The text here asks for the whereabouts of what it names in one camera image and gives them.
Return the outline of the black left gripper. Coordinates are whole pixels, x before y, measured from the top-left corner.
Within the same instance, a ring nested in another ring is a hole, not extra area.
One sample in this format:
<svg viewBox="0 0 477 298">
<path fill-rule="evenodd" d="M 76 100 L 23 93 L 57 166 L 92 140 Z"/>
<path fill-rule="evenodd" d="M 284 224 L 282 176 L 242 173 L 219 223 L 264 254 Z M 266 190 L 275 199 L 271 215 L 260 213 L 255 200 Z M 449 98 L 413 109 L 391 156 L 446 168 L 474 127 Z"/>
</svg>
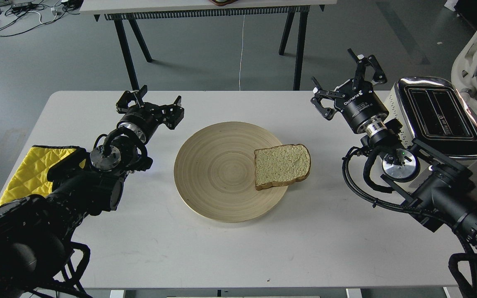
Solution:
<svg viewBox="0 0 477 298">
<path fill-rule="evenodd" d="M 147 91 L 147 85 L 139 90 L 125 91 L 117 101 L 117 113 L 124 115 L 117 123 L 117 128 L 128 128 L 144 144 L 149 142 L 160 124 L 174 130 L 184 118 L 182 96 L 177 96 L 172 104 L 158 106 L 142 100 Z"/>
</svg>

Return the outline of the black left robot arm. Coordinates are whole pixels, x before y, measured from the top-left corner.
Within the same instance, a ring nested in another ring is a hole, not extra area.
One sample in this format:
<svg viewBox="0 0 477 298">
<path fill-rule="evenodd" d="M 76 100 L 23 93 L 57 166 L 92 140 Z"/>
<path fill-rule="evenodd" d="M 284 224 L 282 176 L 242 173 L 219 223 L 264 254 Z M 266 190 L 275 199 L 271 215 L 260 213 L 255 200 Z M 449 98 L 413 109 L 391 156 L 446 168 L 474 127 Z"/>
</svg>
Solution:
<svg viewBox="0 0 477 298">
<path fill-rule="evenodd" d="M 100 135 L 102 145 L 95 143 L 91 152 L 78 148 L 49 168 L 49 194 L 0 206 L 0 298 L 26 292 L 46 298 L 40 289 L 89 296 L 80 280 L 91 253 L 72 241 L 74 231 L 88 215 L 117 209 L 128 174 L 153 164 L 146 144 L 158 126 L 173 130 L 184 117 L 181 96 L 158 106 L 142 100 L 146 92 L 143 86 L 122 94 L 117 112 L 123 117 L 115 130 Z"/>
</svg>

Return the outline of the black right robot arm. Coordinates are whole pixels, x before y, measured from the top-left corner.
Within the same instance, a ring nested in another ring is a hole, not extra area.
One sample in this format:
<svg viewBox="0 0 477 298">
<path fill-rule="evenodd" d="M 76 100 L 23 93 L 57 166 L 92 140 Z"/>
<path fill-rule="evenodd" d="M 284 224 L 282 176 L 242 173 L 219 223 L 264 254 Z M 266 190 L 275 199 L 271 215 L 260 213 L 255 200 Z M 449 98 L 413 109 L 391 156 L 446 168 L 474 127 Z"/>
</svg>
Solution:
<svg viewBox="0 0 477 298">
<path fill-rule="evenodd" d="M 373 90 L 387 82 L 374 55 L 348 53 L 354 77 L 333 90 L 314 83 L 311 103 L 326 120 L 340 113 L 361 147 L 342 159 L 350 190 L 390 211 L 411 215 L 435 232 L 447 225 L 463 253 L 448 268 L 460 292 L 477 298 L 477 200 L 466 161 L 477 160 L 477 124 L 452 83 L 435 76 L 407 76 L 381 101 Z"/>
</svg>

